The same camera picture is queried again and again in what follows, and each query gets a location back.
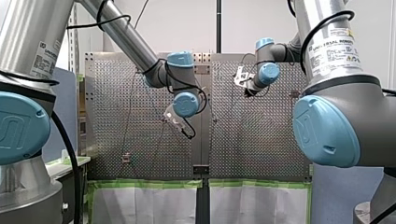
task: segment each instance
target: silver robot arm segment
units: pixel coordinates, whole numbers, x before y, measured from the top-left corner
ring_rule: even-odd
[[[79,0],[100,21],[109,21],[122,13],[113,1]],[[167,62],[160,60],[127,19],[119,19],[102,25],[104,31],[145,75],[146,83],[153,88],[172,86],[175,99],[173,108],[182,118],[195,115],[200,107],[199,89],[196,88],[192,56],[186,52],[172,53]]]

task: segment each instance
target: perforated metal panel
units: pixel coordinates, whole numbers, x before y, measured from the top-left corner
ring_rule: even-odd
[[[173,98],[146,87],[122,53],[86,59],[89,179],[192,178],[191,142],[162,122]],[[122,155],[131,153],[131,162]]]
[[[207,109],[194,117],[197,137],[191,142],[162,122],[172,94],[147,88],[123,53],[88,54],[89,179],[191,179],[192,162],[209,161],[212,178],[309,180],[310,163],[291,125],[296,99],[290,93],[304,88],[304,75],[297,64],[281,64],[280,79],[268,94],[246,99],[233,84],[242,56],[215,54],[196,62],[211,67],[210,75],[197,78],[206,86],[212,113]],[[122,163],[126,153],[132,155],[130,163]]]
[[[299,65],[280,65],[279,80],[262,98],[245,98],[233,84],[243,55],[212,57],[210,176],[286,181],[309,180],[309,160],[292,132],[293,91],[306,86]],[[247,71],[253,63],[247,65]]]

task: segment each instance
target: blue joint cover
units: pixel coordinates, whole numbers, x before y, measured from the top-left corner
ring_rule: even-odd
[[[266,63],[260,68],[259,81],[264,85],[273,84],[280,74],[279,66],[276,63]]]
[[[271,37],[262,38],[256,42],[256,50],[259,50],[260,48],[267,46],[269,44],[274,44],[273,38]]]
[[[194,67],[194,61],[192,59],[192,55],[187,51],[170,53],[168,54],[167,61],[169,65],[174,67],[181,67],[181,68]]]
[[[322,97],[308,95],[293,111],[294,136],[305,156],[320,165],[352,167],[361,148],[347,117]]]
[[[50,137],[50,118],[32,99],[0,91],[0,165],[34,156]]]
[[[195,115],[199,109],[198,98],[191,92],[179,93],[173,102],[175,113],[182,118],[189,118]]]

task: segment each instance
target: white wall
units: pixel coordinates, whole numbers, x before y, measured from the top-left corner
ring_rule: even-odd
[[[287,43],[297,33],[297,23],[289,13],[287,1],[223,1],[224,53],[254,52],[256,41],[272,37]]]
[[[124,14],[133,17],[133,25],[146,0],[118,0]],[[137,31],[155,52],[216,49],[216,1],[150,0]],[[104,50],[120,51],[106,36]]]

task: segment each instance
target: sticker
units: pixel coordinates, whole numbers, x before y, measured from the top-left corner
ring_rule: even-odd
[[[337,28],[330,30],[330,34],[332,36],[308,49],[313,76],[325,76],[340,67],[361,68],[352,32],[349,29]]]
[[[56,50],[61,50],[61,46],[62,46],[62,43],[61,42],[59,42],[59,40],[55,40],[55,44],[53,44],[53,47],[56,49]]]
[[[350,29],[347,28],[334,28],[330,30],[330,36],[337,35],[337,36],[352,36],[353,33]]]
[[[30,75],[38,78],[51,79],[58,53],[59,50],[56,50],[49,44],[40,42]]]

